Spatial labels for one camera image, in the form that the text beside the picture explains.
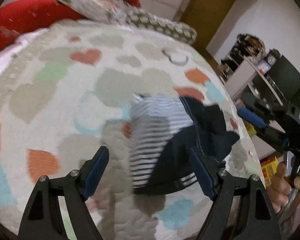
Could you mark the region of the right hand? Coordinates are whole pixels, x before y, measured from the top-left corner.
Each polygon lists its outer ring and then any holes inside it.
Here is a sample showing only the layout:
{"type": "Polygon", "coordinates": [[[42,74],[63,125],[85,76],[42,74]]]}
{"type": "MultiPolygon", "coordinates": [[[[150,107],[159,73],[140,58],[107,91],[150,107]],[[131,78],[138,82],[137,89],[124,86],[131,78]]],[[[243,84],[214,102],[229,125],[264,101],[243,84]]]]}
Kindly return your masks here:
{"type": "MultiPolygon", "coordinates": [[[[288,196],[292,191],[290,183],[286,180],[286,171],[285,164],[283,162],[279,163],[276,173],[271,178],[271,185],[267,187],[267,193],[275,213],[280,212],[281,208],[288,204],[288,196]]],[[[300,175],[294,179],[294,188],[298,192],[290,206],[290,212],[292,213],[300,205],[300,175]]]]}

